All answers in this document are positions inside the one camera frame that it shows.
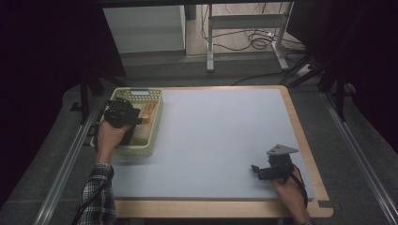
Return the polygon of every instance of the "plaid sleeve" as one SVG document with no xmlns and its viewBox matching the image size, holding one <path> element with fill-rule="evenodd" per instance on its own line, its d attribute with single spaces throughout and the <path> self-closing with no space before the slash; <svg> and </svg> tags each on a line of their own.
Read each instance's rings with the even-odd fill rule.
<svg viewBox="0 0 398 225">
<path fill-rule="evenodd" d="M 87 183 L 85 183 L 81 204 L 91 197 L 101 184 L 109 180 L 99 195 L 84 210 L 78 224 L 114 224 L 116 221 L 115 201 L 112 190 L 112 178 L 114 169 L 111 165 L 99 163 L 91 171 Z"/>
</svg>

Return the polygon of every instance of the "white surface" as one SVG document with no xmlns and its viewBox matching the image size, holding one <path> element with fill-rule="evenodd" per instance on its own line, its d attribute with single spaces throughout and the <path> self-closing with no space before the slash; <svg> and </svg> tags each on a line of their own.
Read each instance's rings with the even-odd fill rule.
<svg viewBox="0 0 398 225">
<path fill-rule="evenodd" d="M 251 165 L 277 143 L 299 149 L 277 89 L 167 90 L 152 157 L 114 157 L 117 198 L 274 199 Z M 314 198 L 301 153 L 291 154 Z"/>
<path fill-rule="evenodd" d="M 119 53 L 185 49 L 183 6 L 105 8 Z"/>
</svg>

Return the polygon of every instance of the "black device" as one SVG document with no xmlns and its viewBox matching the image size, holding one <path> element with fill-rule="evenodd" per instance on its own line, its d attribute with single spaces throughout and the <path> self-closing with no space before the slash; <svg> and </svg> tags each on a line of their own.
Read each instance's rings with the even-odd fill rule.
<svg viewBox="0 0 398 225">
<path fill-rule="evenodd" d="M 289 178 L 292 178 L 298 184 L 298 188 L 301 191 L 302 196 L 304 197 L 304 205 L 305 207 L 307 207 L 307 191 L 305 190 L 303 182 L 299 181 L 297 177 L 293 174 L 295 168 L 298 169 L 298 172 L 299 168 L 295 164 L 293 164 L 292 159 L 290 158 L 291 153 L 296 153 L 298 151 L 299 150 L 296 148 L 277 144 L 269 151 L 267 151 L 268 162 L 271 167 L 260 169 L 259 167 L 252 165 L 252 170 L 253 172 L 257 173 L 259 180 L 281 179 L 282 184 L 285 184 Z"/>
<path fill-rule="evenodd" d="M 107 101 L 102 110 L 99 112 L 96 122 L 94 133 L 95 146 L 97 147 L 97 136 L 100 129 L 100 119 L 102 116 L 114 128 L 122 128 L 125 125 L 131 125 L 131 128 L 125 133 L 122 141 L 120 142 L 121 145 L 127 145 L 130 143 L 135 126 L 143 122 L 142 118 L 138 118 L 139 114 L 140 110 L 135 109 L 129 101 L 123 98 L 117 97 L 115 100 Z"/>
</svg>

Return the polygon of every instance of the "table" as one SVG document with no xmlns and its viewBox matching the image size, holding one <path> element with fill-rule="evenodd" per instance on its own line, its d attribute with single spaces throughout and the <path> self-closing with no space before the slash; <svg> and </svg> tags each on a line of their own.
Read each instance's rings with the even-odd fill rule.
<svg viewBox="0 0 398 225">
<path fill-rule="evenodd" d="M 181 87 L 164 90 L 241 90 L 279 89 L 290 117 L 298 145 L 307 166 L 314 188 L 315 199 L 309 202 L 308 210 L 314 218 L 327 218 L 333 214 L 332 208 L 320 207 L 318 202 L 329 201 L 319 171 L 314 162 L 310 147 L 305 138 L 293 102 L 283 86 L 242 86 L 242 87 Z M 209 201 L 209 200 L 116 200 L 116 214 L 119 218 L 283 218 L 288 217 L 278 201 Z"/>
</svg>

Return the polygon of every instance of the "yellow basket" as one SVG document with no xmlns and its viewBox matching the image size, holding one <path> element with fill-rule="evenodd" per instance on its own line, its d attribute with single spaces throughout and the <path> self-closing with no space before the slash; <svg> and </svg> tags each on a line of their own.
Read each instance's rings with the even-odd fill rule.
<svg viewBox="0 0 398 225">
<path fill-rule="evenodd" d="M 147 103 L 154 102 L 156 105 L 151 114 L 150 123 L 146 125 L 137 125 L 134 130 L 134 134 L 132 135 L 130 145 L 119 145 L 115 149 L 114 154 L 131 157 L 152 156 L 163 107 L 161 90 L 152 88 L 136 89 L 130 87 L 119 87 L 114 90 L 111 100 L 115 100 L 116 98 L 123 98 L 129 101 L 134 108 L 140 109 L 141 113 Z M 140 131 L 141 134 L 144 134 L 145 131 L 145 141 L 142 141 L 142 139 L 140 141 L 140 139 L 134 138 L 134 136 L 140 135 Z M 94 139 L 91 140 L 91 146 L 94 146 Z"/>
</svg>

